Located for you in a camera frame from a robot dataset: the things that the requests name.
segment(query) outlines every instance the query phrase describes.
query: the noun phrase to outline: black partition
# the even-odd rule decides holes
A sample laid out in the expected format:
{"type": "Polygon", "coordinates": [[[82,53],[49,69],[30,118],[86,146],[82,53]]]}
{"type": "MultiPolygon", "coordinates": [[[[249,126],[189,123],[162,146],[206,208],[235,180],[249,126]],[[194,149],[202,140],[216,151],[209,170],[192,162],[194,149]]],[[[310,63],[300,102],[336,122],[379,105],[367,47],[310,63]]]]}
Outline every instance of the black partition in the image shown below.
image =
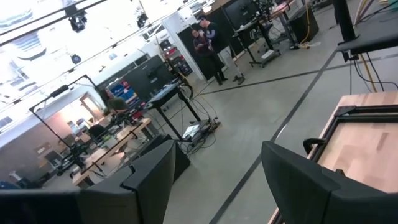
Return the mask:
{"type": "Polygon", "coordinates": [[[197,63],[203,76],[206,78],[206,80],[209,80],[214,76],[216,70],[213,66],[209,66],[211,65],[210,59],[199,56],[193,46],[192,29],[199,28],[200,26],[198,24],[192,24],[191,27],[187,27],[185,30],[181,31],[178,36],[180,37],[180,40],[183,42],[189,53],[192,55],[192,58],[197,63]]]}
{"type": "MultiPolygon", "coordinates": [[[[214,10],[210,14],[206,15],[206,17],[209,21],[218,24],[218,27],[223,32],[223,35],[227,38],[230,46],[232,47],[233,53],[240,54],[244,50],[244,48],[237,38],[232,37],[235,34],[235,31],[223,9],[224,6],[214,10]]],[[[254,43],[254,40],[250,39],[249,32],[244,33],[242,37],[242,41],[247,45],[251,45],[252,43],[254,43]]]]}
{"type": "MultiPolygon", "coordinates": [[[[232,47],[232,54],[234,57],[235,54],[240,54],[244,50],[240,41],[237,38],[233,37],[235,31],[222,8],[218,8],[212,11],[211,13],[206,15],[206,17],[209,21],[215,22],[218,25],[220,31],[223,33],[223,36],[227,38],[229,45],[232,47]]],[[[211,77],[214,76],[216,71],[213,67],[208,66],[209,61],[207,58],[200,57],[196,53],[193,47],[192,29],[201,29],[201,27],[198,24],[192,24],[191,27],[187,27],[185,30],[181,31],[178,36],[192,55],[193,59],[197,63],[206,80],[209,80],[211,77]]],[[[243,35],[242,41],[247,45],[254,43],[254,40],[250,39],[250,34],[248,32],[243,35]]]]}

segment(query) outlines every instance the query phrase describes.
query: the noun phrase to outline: standing desk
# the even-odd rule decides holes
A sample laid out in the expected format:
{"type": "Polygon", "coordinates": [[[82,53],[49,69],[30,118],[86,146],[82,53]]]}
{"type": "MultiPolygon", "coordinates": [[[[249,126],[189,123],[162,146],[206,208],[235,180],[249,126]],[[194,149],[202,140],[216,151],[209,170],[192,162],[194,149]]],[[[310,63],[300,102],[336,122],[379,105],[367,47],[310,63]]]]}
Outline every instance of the standing desk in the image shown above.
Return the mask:
{"type": "Polygon", "coordinates": [[[178,94],[178,97],[184,101],[188,109],[191,111],[192,115],[195,117],[195,119],[200,122],[200,117],[199,115],[195,112],[195,110],[192,108],[191,104],[189,101],[186,99],[186,97],[182,94],[180,87],[178,86],[178,83],[172,83],[166,86],[161,92],[159,92],[156,96],[152,97],[148,101],[148,103],[145,105],[145,109],[151,110],[155,108],[159,114],[162,116],[164,121],[170,126],[176,137],[180,141],[185,141],[181,134],[175,129],[174,125],[170,122],[170,120],[166,117],[166,115],[163,113],[163,110],[161,106],[163,106],[166,102],[168,102],[173,96],[178,94]]]}
{"type": "Polygon", "coordinates": [[[250,65],[253,67],[253,65],[260,65],[262,68],[264,68],[264,65],[270,61],[272,58],[274,58],[277,54],[280,55],[279,50],[275,50],[273,53],[271,53],[268,57],[264,58],[261,62],[258,62],[256,60],[256,58],[254,58],[249,46],[244,43],[243,41],[243,35],[246,32],[250,32],[253,27],[256,26],[258,27],[258,29],[261,32],[261,35],[263,36],[263,38],[266,40],[267,46],[270,50],[274,50],[274,47],[272,46],[272,41],[269,38],[266,28],[261,24],[260,20],[258,18],[254,19],[251,22],[248,22],[247,24],[245,24],[243,27],[239,28],[238,30],[235,31],[235,34],[233,35],[233,37],[237,37],[239,39],[239,41],[242,43],[243,47],[246,49],[246,51],[249,53],[250,57],[251,57],[251,62],[250,65]]]}
{"type": "MultiPolygon", "coordinates": [[[[398,105],[398,91],[343,96],[336,109],[353,105],[398,105]]],[[[331,170],[342,169],[345,176],[384,192],[398,192],[397,135],[397,123],[339,124],[318,163],[331,170]]],[[[278,212],[277,209],[268,224],[275,223],[278,212]]]]}

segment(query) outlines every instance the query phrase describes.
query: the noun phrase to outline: desk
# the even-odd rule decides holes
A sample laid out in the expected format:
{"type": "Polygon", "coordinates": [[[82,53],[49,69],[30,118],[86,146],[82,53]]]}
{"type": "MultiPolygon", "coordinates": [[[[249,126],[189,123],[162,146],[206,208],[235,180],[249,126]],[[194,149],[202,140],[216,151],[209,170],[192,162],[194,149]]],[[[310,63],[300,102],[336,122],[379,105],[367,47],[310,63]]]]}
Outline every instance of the desk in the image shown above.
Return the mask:
{"type": "Polygon", "coordinates": [[[290,25],[288,23],[289,21],[289,17],[287,16],[286,11],[290,10],[290,6],[295,2],[295,0],[289,0],[286,1],[283,4],[280,4],[279,6],[276,7],[276,9],[271,12],[271,19],[280,19],[280,22],[282,23],[282,26],[284,27],[285,31],[286,31],[286,35],[289,38],[290,42],[292,44],[295,44],[294,38],[292,36],[292,32],[290,30],[290,25]]]}
{"type": "Polygon", "coordinates": [[[137,134],[139,131],[143,131],[147,126],[152,125],[151,120],[149,118],[144,118],[141,120],[142,124],[138,127],[136,126],[127,126],[122,131],[117,134],[117,139],[121,139],[112,149],[101,148],[94,152],[89,158],[86,159],[85,164],[87,165],[87,170],[83,173],[78,172],[72,178],[73,184],[78,185],[81,188],[86,188],[87,186],[94,185],[93,181],[88,177],[90,174],[90,170],[94,168],[95,164],[101,164],[105,162],[109,157],[113,155],[117,150],[120,149],[124,144],[126,144],[132,137],[131,131],[134,134],[137,134]]]}
{"type": "MultiPolygon", "coordinates": [[[[352,105],[397,104],[398,92],[382,92],[343,96],[336,108],[352,105]]],[[[332,119],[333,116],[327,122],[320,138],[332,119]]],[[[396,177],[398,139],[394,137],[397,135],[397,123],[339,124],[318,163],[331,170],[342,169],[346,176],[384,192],[398,192],[398,178],[396,177]]],[[[274,223],[277,213],[278,209],[268,224],[274,223]]]]}
{"type": "Polygon", "coordinates": [[[361,54],[398,46],[398,12],[383,12],[370,17],[368,21],[357,25],[358,37],[352,41],[339,44],[337,51],[361,54]]]}
{"type": "Polygon", "coordinates": [[[151,110],[155,108],[159,114],[163,117],[164,121],[170,126],[172,131],[175,133],[175,135],[178,137],[180,141],[184,141],[182,138],[181,134],[175,129],[174,125],[170,122],[170,120],[166,117],[166,115],[163,113],[163,110],[161,106],[163,106],[166,102],[168,102],[173,96],[178,94],[178,97],[184,101],[188,109],[191,111],[192,115],[195,117],[195,119],[200,122],[200,117],[198,114],[195,112],[195,110],[192,108],[191,104],[189,101],[186,99],[186,97],[182,94],[180,91],[180,87],[178,86],[178,83],[173,83],[169,84],[167,87],[165,87],[160,93],[156,94],[152,99],[148,101],[148,103],[145,105],[145,109],[151,110]]]}
{"type": "Polygon", "coordinates": [[[253,67],[253,65],[260,65],[262,68],[264,68],[264,65],[269,62],[271,59],[274,58],[275,55],[279,54],[280,52],[279,50],[275,50],[273,51],[273,53],[271,53],[270,55],[268,55],[266,58],[262,58],[261,62],[258,62],[256,60],[256,58],[254,58],[249,46],[244,43],[243,41],[243,34],[245,32],[250,32],[252,30],[252,28],[254,26],[257,26],[258,29],[261,32],[261,35],[263,36],[263,38],[266,40],[267,46],[270,50],[274,50],[274,47],[272,46],[272,41],[270,40],[266,28],[261,24],[260,20],[258,18],[254,19],[251,22],[248,22],[247,24],[245,24],[244,26],[242,26],[241,28],[239,28],[238,30],[235,31],[235,34],[233,35],[233,37],[237,37],[239,39],[239,41],[242,43],[243,47],[246,49],[246,51],[249,53],[250,57],[251,57],[251,62],[250,65],[253,67]]]}

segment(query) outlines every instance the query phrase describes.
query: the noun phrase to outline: computer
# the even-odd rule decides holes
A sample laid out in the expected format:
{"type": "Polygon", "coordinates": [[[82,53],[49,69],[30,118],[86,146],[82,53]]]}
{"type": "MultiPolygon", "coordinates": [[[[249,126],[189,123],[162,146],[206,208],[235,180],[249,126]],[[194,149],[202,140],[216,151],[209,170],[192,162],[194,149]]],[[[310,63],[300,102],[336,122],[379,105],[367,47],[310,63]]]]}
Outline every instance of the computer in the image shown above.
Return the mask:
{"type": "Polygon", "coordinates": [[[162,59],[156,55],[131,70],[123,79],[143,101],[147,102],[156,95],[174,76],[164,65],[162,59]]]}
{"type": "Polygon", "coordinates": [[[235,30],[256,17],[257,7],[251,0],[234,0],[226,3],[223,10],[235,30]]]}
{"type": "Polygon", "coordinates": [[[398,194],[364,185],[270,141],[262,143],[261,161],[286,224],[398,222],[398,194]]]}
{"type": "Polygon", "coordinates": [[[0,223],[161,224],[173,183],[175,144],[163,143],[86,190],[0,190],[0,223]]]}

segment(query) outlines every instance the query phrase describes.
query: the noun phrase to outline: black floor stripe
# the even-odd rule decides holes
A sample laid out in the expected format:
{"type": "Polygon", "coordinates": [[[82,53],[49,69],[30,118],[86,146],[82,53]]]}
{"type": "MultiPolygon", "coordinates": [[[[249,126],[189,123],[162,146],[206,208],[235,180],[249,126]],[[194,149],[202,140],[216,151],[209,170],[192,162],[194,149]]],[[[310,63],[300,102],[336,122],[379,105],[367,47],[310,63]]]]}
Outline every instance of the black floor stripe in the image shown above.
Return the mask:
{"type": "MultiPolygon", "coordinates": [[[[318,74],[316,77],[312,80],[308,88],[305,90],[303,95],[300,97],[298,102],[294,105],[290,113],[287,115],[287,117],[284,119],[282,124],[279,126],[278,130],[275,132],[275,134],[271,137],[271,141],[274,142],[277,137],[281,134],[282,130],[284,127],[287,125],[287,123],[293,118],[293,115],[296,113],[296,111],[299,109],[305,98],[308,96],[312,88],[315,86],[319,78],[321,77],[322,73],[326,70],[327,66],[330,64],[330,62],[333,60],[335,57],[336,52],[333,52],[329,59],[326,61],[326,63],[322,66],[322,68],[319,70],[318,74]]],[[[222,204],[221,208],[217,211],[216,215],[211,219],[210,224],[217,224],[218,221],[221,219],[221,217],[224,215],[225,211],[228,209],[228,207],[231,205],[232,201],[236,198],[238,195],[239,191],[243,188],[245,183],[249,180],[250,176],[253,174],[253,172],[256,170],[258,165],[261,162],[261,157],[260,155],[256,158],[254,163],[251,165],[249,170],[245,173],[243,178],[238,182],[237,186],[235,186],[234,190],[231,192],[231,194],[228,196],[228,198],[225,200],[225,202],[222,204]]]]}
{"type": "MultiPolygon", "coordinates": [[[[391,55],[387,55],[387,56],[383,56],[383,57],[376,57],[376,58],[372,58],[372,62],[377,62],[379,60],[384,60],[384,59],[389,59],[389,58],[395,58],[398,57],[398,54],[391,54],[391,55]]],[[[330,71],[330,70],[334,70],[334,69],[338,69],[338,68],[344,68],[344,67],[349,67],[349,64],[343,64],[343,65],[336,65],[336,66],[332,66],[330,68],[325,69],[325,71],[330,71]]],[[[264,83],[270,83],[270,82],[275,82],[275,81],[279,81],[279,80],[285,80],[288,78],[294,78],[294,77],[300,77],[300,76],[304,76],[304,75],[310,75],[310,74],[315,74],[318,73],[320,70],[312,70],[309,72],[303,72],[303,73],[299,73],[299,74],[295,74],[295,75],[289,75],[286,77],[280,77],[280,78],[274,78],[271,80],[264,80],[264,81],[260,81],[260,82],[255,82],[255,83],[250,83],[250,84],[245,84],[245,85],[240,85],[240,86],[234,86],[234,87],[230,87],[230,88],[225,88],[222,90],[215,90],[215,91],[209,91],[207,93],[202,93],[202,95],[207,95],[207,94],[212,94],[212,93],[219,93],[222,91],[228,91],[228,90],[234,90],[237,88],[244,88],[244,87],[248,87],[248,86],[254,86],[254,85],[260,85],[260,84],[264,84],[264,83]]]]}
{"type": "Polygon", "coordinates": [[[294,77],[300,77],[300,76],[303,76],[303,75],[314,74],[314,73],[317,73],[317,72],[319,72],[319,70],[303,72],[303,73],[299,73],[299,74],[295,74],[295,75],[288,75],[286,77],[274,78],[274,79],[271,79],[271,80],[264,80],[264,81],[250,83],[250,84],[245,84],[245,85],[240,85],[240,86],[234,86],[234,87],[225,88],[225,89],[222,89],[222,90],[215,90],[215,91],[211,91],[211,92],[207,92],[207,93],[202,93],[202,95],[207,95],[207,94],[210,94],[210,93],[218,93],[218,92],[227,91],[227,90],[234,90],[234,89],[237,89],[237,88],[244,88],[244,87],[247,87],[247,86],[260,85],[260,84],[264,84],[264,83],[269,83],[269,82],[274,82],[274,81],[279,81],[279,80],[285,80],[285,79],[288,79],[288,78],[294,78],[294,77]]]}

